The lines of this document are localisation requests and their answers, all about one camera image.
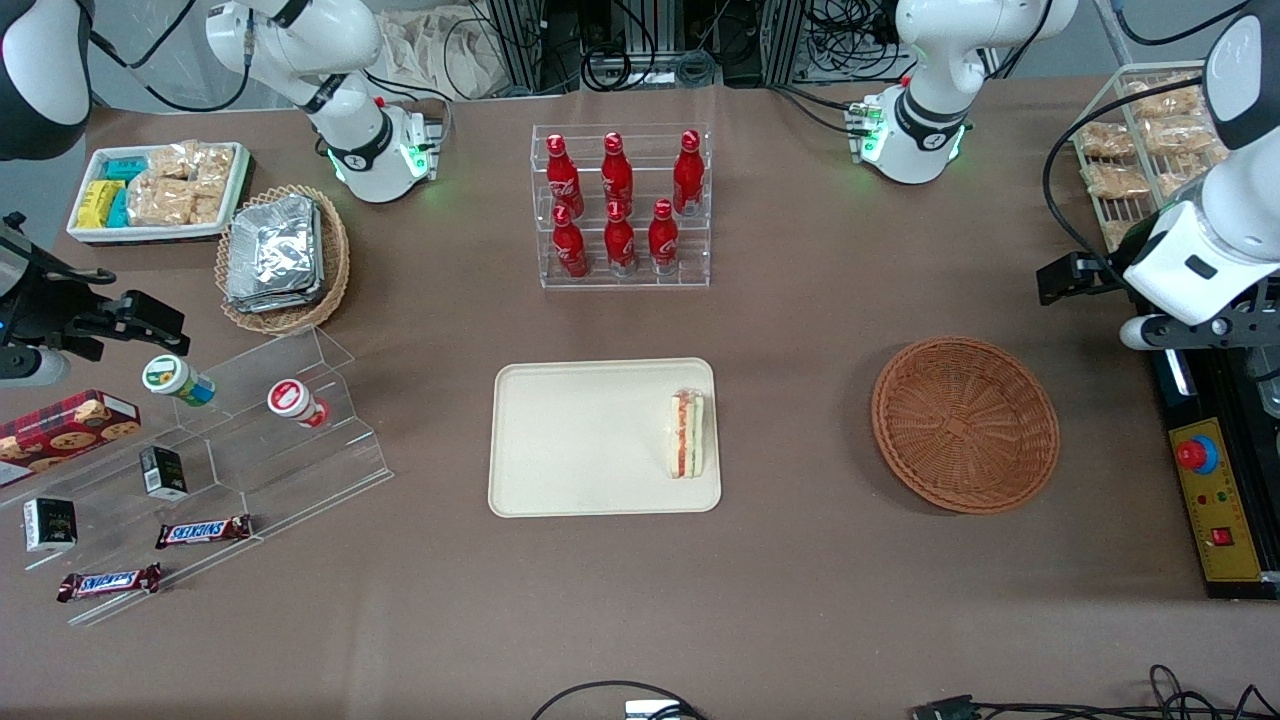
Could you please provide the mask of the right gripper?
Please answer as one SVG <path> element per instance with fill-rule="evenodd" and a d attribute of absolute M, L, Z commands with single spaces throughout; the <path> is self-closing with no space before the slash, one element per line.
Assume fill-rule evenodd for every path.
<path fill-rule="evenodd" d="M 145 342 L 184 357 L 189 337 L 186 316 L 142 291 L 108 300 L 91 283 L 22 232 L 23 215 L 3 218 L 3 345 L 60 350 L 100 363 L 102 340 Z M 99 310 L 110 320 L 76 323 Z"/>

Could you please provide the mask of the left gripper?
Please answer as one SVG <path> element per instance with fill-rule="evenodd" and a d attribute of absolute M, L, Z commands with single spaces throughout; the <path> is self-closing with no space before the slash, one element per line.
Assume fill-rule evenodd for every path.
<path fill-rule="evenodd" d="M 1158 310 L 1188 325 L 1213 319 L 1239 293 L 1277 270 L 1277 263 L 1230 249 L 1193 202 L 1172 204 L 1124 281 Z M 1124 290 L 1108 261 L 1069 252 L 1037 270 L 1037 299 L 1047 307 L 1080 293 Z"/>

